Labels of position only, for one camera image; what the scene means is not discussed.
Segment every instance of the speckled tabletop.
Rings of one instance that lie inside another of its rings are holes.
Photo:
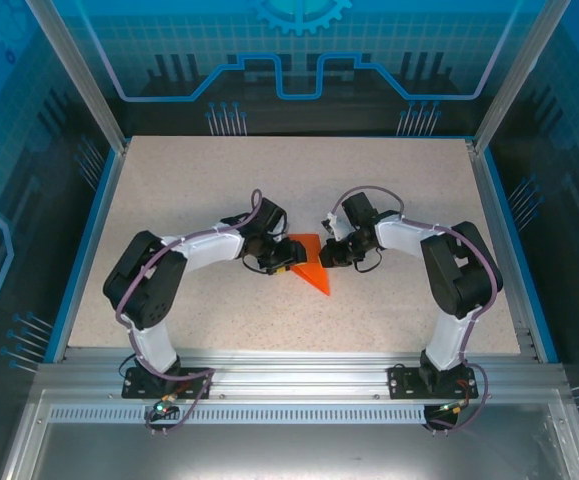
[[[69,345],[129,345],[102,284],[137,232],[204,229],[249,211],[257,187],[288,212],[291,232],[317,232],[324,241],[320,221],[344,191],[360,184],[396,191],[412,219],[472,221],[491,248],[463,140],[134,137]],[[394,208],[386,195],[368,196],[379,211]],[[167,317],[172,342],[210,349],[420,351],[438,312],[424,264],[395,251],[383,256],[369,274],[330,270],[330,297],[293,273],[256,275],[239,261],[193,272]],[[476,326],[469,351],[519,352],[504,290]]]

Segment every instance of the blue enclosure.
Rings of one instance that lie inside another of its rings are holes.
[[[133,135],[475,136],[540,360],[579,385],[579,0],[533,40],[555,3],[0,0],[0,473]]]

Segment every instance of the orange object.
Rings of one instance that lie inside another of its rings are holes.
[[[329,295],[329,276],[320,264],[320,237],[317,233],[290,234],[289,238],[297,240],[307,251],[307,263],[293,265],[291,270],[300,278],[309,282],[325,295]]]

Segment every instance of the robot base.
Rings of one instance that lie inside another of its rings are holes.
[[[478,398],[478,386],[473,369],[458,365],[447,372],[442,372],[442,379],[432,392],[420,375],[420,367],[405,367],[398,364],[387,369],[389,396],[392,400],[462,400],[464,389],[458,380],[465,380],[469,385],[469,398]]]
[[[207,369],[178,367],[175,371],[168,371],[167,374],[183,376],[205,370]],[[206,378],[203,377],[189,382],[170,382],[150,374],[141,366],[131,367],[127,369],[125,374],[121,396],[122,398],[159,399],[165,395],[177,392],[177,398],[179,400],[193,400],[198,396],[198,392],[202,388],[205,380]],[[207,388],[200,398],[209,398],[209,390],[211,390],[211,387]]]

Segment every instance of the ventilation slot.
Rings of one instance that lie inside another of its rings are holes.
[[[161,423],[175,423],[181,412]],[[146,405],[60,405],[49,415],[52,423],[142,424]],[[188,422],[195,424],[421,424],[424,407],[413,405],[199,405]]]

